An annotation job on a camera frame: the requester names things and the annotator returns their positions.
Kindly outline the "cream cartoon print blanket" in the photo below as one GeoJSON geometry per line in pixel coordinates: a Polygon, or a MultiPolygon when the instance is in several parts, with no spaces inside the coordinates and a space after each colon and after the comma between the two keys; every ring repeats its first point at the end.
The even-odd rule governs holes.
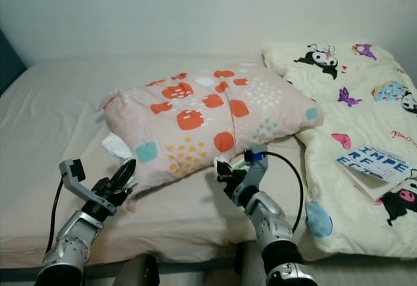
{"type": "Polygon", "coordinates": [[[417,85],[394,56],[370,44],[271,44],[263,62],[318,102],[324,122],[304,129],[306,257],[335,253],[417,259],[417,85]],[[355,149],[402,158],[399,184],[376,194],[345,163],[355,149]]]}

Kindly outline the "beige sheeted bed mattress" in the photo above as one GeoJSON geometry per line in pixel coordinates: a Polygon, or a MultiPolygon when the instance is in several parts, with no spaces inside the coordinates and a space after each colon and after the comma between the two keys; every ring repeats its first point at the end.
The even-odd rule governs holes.
{"type": "MultiPolygon", "coordinates": [[[[83,206],[74,194],[54,194],[59,164],[80,159],[85,185],[113,175],[119,159],[102,146],[108,136],[101,101],[115,89],[256,57],[145,56],[56,60],[34,64],[2,95],[2,269],[40,268],[50,221],[58,227],[83,206]]],[[[123,205],[96,238],[89,262],[118,263],[143,253],[163,263],[200,263],[232,257],[253,227],[215,181],[200,170],[123,205]]]]}

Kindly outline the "pink pillow with orange patches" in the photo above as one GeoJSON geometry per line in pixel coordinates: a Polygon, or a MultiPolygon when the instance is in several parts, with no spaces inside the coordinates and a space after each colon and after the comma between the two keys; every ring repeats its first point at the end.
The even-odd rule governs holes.
{"type": "Polygon", "coordinates": [[[265,66],[182,72],[100,104],[136,161],[135,190],[170,184],[256,144],[324,122],[324,110],[265,66]]]}

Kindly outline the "white book with blue letters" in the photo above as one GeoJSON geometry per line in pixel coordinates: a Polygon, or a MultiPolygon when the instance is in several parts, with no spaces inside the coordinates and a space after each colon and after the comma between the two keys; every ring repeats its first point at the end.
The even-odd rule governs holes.
{"type": "Polygon", "coordinates": [[[372,201],[405,186],[409,180],[417,182],[417,163],[379,148],[361,146],[349,150],[336,157],[336,163],[372,201]]]}

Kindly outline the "white and green tube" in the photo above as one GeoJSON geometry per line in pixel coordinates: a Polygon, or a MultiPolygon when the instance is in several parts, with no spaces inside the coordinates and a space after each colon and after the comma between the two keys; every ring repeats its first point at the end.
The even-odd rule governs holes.
{"type": "Polygon", "coordinates": [[[250,166],[243,158],[229,160],[223,155],[215,157],[212,163],[217,174],[230,174],[235,170],[247,171],[250,166]]]}

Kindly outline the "crumpled white tissue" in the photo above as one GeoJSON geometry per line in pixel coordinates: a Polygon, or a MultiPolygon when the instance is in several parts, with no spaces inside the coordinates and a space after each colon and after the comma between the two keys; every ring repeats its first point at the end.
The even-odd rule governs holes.
{"type": "Polygon", "coordinates": [[[125,162],[133,158],[133,152],[119,136],[110,132],[107,137],[102,140],[102,146],[113,157],[117,157],[120,161],[125,162]]]}

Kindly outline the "dark blue padded headboard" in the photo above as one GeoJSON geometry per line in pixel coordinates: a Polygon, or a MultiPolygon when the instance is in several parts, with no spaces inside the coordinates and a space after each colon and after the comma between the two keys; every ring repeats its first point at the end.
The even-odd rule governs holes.
{"type": "Polygon", "coordinates": [[[3,94],[13,81],[27,70],[27,66],[11,46],[4,32],[0,33],[0,94],[3,94]]]}

